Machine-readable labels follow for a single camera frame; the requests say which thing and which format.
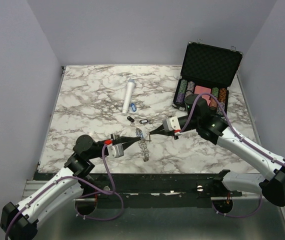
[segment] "stack of poker chips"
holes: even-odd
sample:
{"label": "stack of poker chips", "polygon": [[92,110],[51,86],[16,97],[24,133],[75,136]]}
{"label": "stack of poker chips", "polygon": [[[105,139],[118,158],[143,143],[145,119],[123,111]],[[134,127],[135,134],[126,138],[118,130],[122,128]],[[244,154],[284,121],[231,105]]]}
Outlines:
{"label": "stack of poker chips", "polygon": [[180,82],[176,103],[183,104],[186,88],[187,88],[187,80],[183,79]]}
{"label": "stack of poker chips", "polygon": [[[214,87],[211,90],[211,94],[218,99],[218,94],[219,94],[219,89],[218,87]],[[210,98],[210,104],[209,104],[209,109],[214,111],[215,113],[217,112],[217,102],[211,97]]]}
{"label": "stack of poker chips", "polygon": [[187,84],[187,90],[184,95],[184,98],[187,98],[189,95],[194,93],[195,83],[193,81],[188,82]]}
{"label": "stack of poker chips", "polygon": [[[219,90],[218,102],[221,104],[221,106],[224,110],[225,110],[226,96],[227,96],[227,89],[221,88]],[[221,115],[221,116],[224,115],[220,107],[218,107],[218,109],[217,109],[217,114]]]}

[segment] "black case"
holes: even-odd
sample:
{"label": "black case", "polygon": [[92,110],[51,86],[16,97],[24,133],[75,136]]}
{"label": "black case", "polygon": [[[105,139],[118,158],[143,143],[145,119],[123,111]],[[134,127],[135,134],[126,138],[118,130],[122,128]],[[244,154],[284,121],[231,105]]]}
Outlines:
{"label": "black case", "polygon": [[[227,89],[243,58],[243,53],[232,49],[189,42],[184,55],[180,78],[174,94],[172,106],[185,111],[185,101],[176,102],[178,90],[183,79],[193,81],[195,86]],[[228,108],[229,91],[227,90],[225,112]]]}

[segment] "cable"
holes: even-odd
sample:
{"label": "cable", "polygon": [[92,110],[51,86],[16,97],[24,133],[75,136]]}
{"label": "cable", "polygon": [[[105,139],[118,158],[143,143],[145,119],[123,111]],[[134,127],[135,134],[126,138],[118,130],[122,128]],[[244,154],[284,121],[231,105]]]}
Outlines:
{"label": "cable", "polygon": [[211,205],[212,205],[212,208],[215,210],[216,214],[218,214],[218,215],[221,215],[221,216],[224,216],[224,217],[227,217],[227,218],[232,218],[232,219],[244,219],[244,218],[248,218],[248,217],[251,217],[252,215],[256,214],[256,213],[262,208],[262,205],[263,205],[263,196],[260,195],[259,205],[258,205],[258,207],[256,208],[256,210],[253,211],[252,213],[248,214],[248,215],[240,215],[240,216],[227,215],[227,214],[225,214],[225,213],[222,213],[222,212],[218,211],[218,210],[215,208],[214,203],[211,203]]}
{"label": "cable", "polygon": [[[188,119],[187,119],[185,125],[183,126],[183,128],[180,130],[180,132],[182,133],[187,128],[189,122],[191,121],[192,115],[194,113],[194,110],[195,110],[195,107],[196,107],[196,103],[197,103],[197,101],[199,100],[199,98],[202,95],[209,95],[210,97],[212,97],[216,101],[216,103],[218,104],[219,108],[222,110],[223,116],[225,117],[225,119],[226,119],[226,121],[228,123],[228,126],[231,129],[231,131],[235,134],[235,136],[237,136],[237,138],[242,139],[242,137],[238,134],[238,132],[233,128],[232,123],[230,122],[229,118],[227,117],[227,114],[225,113],[225,110],[223,110],[223,107],[220,104],[220,102],[217,100],[217,98],[214,95],[212,95],[210,93],[207,93],[207,92],[203,92],[203,93],[199,94],[196,97],[196,99],[194,100],[194,102],[192,104],[192,107],[191,107]],[[242,139],[242,142],[244,142],[247,146],[251,147],[253,150],[257,151],[261,155],[265,156],[266,158],[268,158],[272,162],[275,162],[275,163],[277,163],[277,164],[279,164],[279,165],[281,165],[281,166],[283,166],[285,168],[285,164],[283,162],[274,159],[272,156],[268,155],[267,153],[263,152],[262,150],[260,150],[259,148],[257,148],[256,146],[254,146],[253,144],[248,142],[246,139]]]}
{"label": "cable", "polygon": [[[110,179],[110,182],[111,182],[111,186],[112,186],[112,191],[104,191],[98,187],[96,187],[95,185],[91,184],[90,182],[80,178],[80,177],[77,177],[77,176],[63,176],[61,178],[59,178],[58,180],[56,180],[56,182],[52,182],[50,185],[48,185],[46,188],[44,188],[40,193],[38,193],[32,200],[30,200],[30,202],[28,202],[26,204],[26,206],[30,206],[31,204],[33,204],[39,197],[41,197],[45,192],[47,192],[52,186],[58,184],[59,182],[61,182],[62,180],[65,180],[65,179],[75,179],[75,180],[78,180],[90,187],[92,187],[93,189],[97,190],[97,192],[94,192],[94,193],[90,193],[90,194],[87,194],[85,196],[82,196],[82,197],[87,197],[87,196],[91,196],[91,195],[94,195],[94,194],[97,194],[97,193],[102,193],[102,194],[105,194],[105,195],[117,195],[119,198],[120,198],[120,202],[121,202],[121,209],[120,209],[120,212],[114,216],[114,217],[110,217],[110,218],[106,218],[106,219],[101,219],[101,218],[94,218],[94,217],[88,217],[88,216],[83,216],[87,219],[92,219],[92,220],[97,220],[97,221],[110,221],[110,220],[114,220],[118,217],[120,217],[123,213],[124,213],[124,201],[122,199],[122,197],[117,193],[115,192],[116,191],[116,186],[115,186],[115,182],[114,182],[114,179],[112,177],[112,174],[110,173],[109,171],[109,168],[107,166],[107,161],[106,161],[106,158],[105,158],[105,149],[106,149],[107,145],[104,144],[103,147],[102,147],[102,150],[101,150],[101,157],[102,157],[102,161],[103,161],[103,164],[106,168],[106,171],[107,171],[107,175]],[[8,236],[9,236],[9,233],[16,221],[16,219],[19,217],[19,215],[21,213],[23,213],[23,211],[25,211],[27,209],[27,207],[24,206],[14,217],[13,219],[11,220],[11,222],[9,223],[8,225],[8,228],[6,230],[6,233],[5,233],[5,240],[8,240]]]}

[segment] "marble table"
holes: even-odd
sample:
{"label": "marble table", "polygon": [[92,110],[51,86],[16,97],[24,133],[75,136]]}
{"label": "marble table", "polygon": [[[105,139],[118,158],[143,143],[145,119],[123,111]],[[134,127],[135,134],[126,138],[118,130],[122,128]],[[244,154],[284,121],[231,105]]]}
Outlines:
{"label": "marble table", "polygon": [[[172,101],[181,66],[169,65],[93,65],[67,66],[52,117],[45,147],[40,159],[40,173],[56,173],[73,153],[76,139],[88,134],[95,141],[110,138],[110,134],[135,137],[136,127],[146,135],[162,124],[168,116],[181,117],[187,113],[174,109]],[[122,115],[126,84],[135,79],[132,102],[137,111],[130,126]],[[228,112],[233,126],[255,141],[250,116],[237,76],[229,88]],[[150,119],[142,125],[139,120]],[[149,161],[144,162],[138,144],[133,144],[120,158],[108,159],[112,173],[218,173],[230,169],[239,173],[256,173],[248,163],[230,151],[201,139],[189,131],[178,140],[152,135],[147,144]],[[105,173],[100,158],[92,173]]]}

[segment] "gray floor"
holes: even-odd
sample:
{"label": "gray floor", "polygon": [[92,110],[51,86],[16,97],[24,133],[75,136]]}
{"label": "gray floor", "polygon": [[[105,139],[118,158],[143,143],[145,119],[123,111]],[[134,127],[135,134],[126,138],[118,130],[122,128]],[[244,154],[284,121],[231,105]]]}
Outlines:
{"label": "gray floor", "polygon": [[[232,213],[252,212],[257,199],[237,200]],[[117,210],[99,209],[96,217],[110,217]],[[208,208],[126,209],[109,222],[76,217],[73,203],[48,219],[35,240],[285,240],[280,208],[265,202],[254,216],[231,219]]]}

